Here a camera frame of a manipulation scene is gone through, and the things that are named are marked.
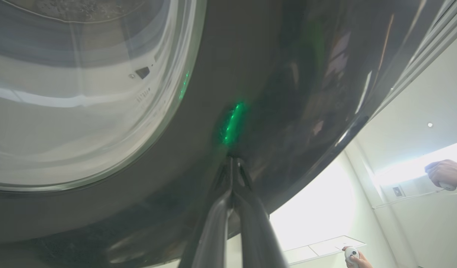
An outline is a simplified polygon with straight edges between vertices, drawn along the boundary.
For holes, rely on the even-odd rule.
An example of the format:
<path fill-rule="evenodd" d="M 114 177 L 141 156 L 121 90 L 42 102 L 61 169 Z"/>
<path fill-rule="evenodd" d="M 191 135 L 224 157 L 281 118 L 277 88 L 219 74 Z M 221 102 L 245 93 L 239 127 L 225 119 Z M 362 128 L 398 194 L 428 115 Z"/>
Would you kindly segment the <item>person's right hand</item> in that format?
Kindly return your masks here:
<path fill-rule="evenodd" d="M 373 268 L 372 264 L 357 248 L 345 246 L 342 248 L 342 251 L 344 251 L 345 262 L 348 268 Z"/>

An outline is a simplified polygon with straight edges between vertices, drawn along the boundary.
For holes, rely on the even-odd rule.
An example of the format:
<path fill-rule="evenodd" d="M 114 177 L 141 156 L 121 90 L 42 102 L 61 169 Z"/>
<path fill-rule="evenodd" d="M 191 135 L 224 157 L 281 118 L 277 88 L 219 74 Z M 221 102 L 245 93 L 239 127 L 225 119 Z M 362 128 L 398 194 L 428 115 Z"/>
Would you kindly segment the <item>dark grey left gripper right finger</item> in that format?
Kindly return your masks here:
<path fill-rule="evenodd" d="M 287 268 L 262 201 L 239 158 L 233 159 L 233 201 L 240 219 L 242 266 L 244 268 Z"/>

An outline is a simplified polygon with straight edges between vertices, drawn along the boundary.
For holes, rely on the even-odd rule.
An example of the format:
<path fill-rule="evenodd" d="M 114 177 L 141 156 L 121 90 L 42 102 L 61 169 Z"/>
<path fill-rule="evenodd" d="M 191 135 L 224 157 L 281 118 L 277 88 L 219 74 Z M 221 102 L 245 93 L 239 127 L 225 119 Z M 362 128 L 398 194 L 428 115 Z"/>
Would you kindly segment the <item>person's left hand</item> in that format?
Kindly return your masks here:
<path fill-rule="evenodd" d="M 437 187 L 441 187 L 441 183 L 457 187 L 457 162 L 453 160 L 445 159 L 429 163 L 424 171 Z"/>

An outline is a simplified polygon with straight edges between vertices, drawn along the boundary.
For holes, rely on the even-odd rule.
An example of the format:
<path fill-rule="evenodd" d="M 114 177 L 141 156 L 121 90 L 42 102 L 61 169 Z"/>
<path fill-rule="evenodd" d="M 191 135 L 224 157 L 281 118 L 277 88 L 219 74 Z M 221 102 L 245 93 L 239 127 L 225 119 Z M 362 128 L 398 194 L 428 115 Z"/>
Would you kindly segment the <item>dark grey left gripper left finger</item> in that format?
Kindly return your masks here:
<path fill-rule="evenodd" d="M 179 268 L 225 268 L 228 219 L 233 211 L 233 158 L 226 158 L 214 178 Z"/>

